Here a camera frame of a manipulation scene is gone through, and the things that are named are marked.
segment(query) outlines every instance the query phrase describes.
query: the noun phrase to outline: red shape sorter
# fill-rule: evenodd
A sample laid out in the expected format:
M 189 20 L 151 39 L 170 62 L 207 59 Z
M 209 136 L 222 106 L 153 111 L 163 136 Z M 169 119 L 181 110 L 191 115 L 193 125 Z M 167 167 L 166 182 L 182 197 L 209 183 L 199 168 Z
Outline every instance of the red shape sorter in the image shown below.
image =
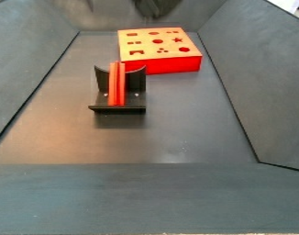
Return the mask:
M 182 28 L 119 30 L 121 58 L 127 72 L 145 65 L 147 74 L 194 72 L 202 53 Z

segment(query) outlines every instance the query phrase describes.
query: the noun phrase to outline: black object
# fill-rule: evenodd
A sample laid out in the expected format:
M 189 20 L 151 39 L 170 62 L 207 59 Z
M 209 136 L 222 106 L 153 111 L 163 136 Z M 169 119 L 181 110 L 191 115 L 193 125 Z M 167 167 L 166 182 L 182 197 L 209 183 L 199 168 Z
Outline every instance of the black object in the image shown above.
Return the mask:
M 98 100 L 94 106 L 89 106 L 97 112 L 142 112 L 146 111 L 146 66 L 139 70 L 126 73 L 126 104 L 123 106 L 109 105 L 110 72 L 95 66 L 98 78 Z
M 175 9 L 182 0 L 133 0 L 145 17 L 165 17 Z

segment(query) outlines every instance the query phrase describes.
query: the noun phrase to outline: white surface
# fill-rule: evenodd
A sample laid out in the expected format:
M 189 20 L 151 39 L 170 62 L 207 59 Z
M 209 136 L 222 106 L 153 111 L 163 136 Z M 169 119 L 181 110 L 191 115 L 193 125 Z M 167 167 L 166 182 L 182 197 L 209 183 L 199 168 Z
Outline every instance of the white surface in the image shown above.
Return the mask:
M 292 13 L 294 13 L 299 7 L 299 0 L 269 0 L 269 1 Z

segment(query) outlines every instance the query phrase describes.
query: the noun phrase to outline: red slot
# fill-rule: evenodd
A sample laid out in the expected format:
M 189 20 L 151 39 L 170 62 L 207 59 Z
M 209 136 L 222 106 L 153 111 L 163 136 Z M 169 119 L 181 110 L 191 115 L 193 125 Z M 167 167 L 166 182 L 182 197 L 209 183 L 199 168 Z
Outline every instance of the red slot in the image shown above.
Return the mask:
M 119 64 L 119 106 L 126 104 L 126 65 Z
M 111 70 L 110 70 L 110 91 L 109 91 L 109 106 L 117 105 L 117 62 L 111 63 Z

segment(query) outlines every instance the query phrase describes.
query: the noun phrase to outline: gray side wall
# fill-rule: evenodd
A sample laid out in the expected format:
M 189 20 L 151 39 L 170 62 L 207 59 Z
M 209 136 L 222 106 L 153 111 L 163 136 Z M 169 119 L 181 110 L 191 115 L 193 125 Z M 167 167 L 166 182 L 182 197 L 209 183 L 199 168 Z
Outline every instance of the gray side wall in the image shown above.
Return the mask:
M 299 168 L 299 19 L 230 0 L 199 34 L 261 161 Z
M 0 132 L 77 34 L 49 1 L 0 2 Z

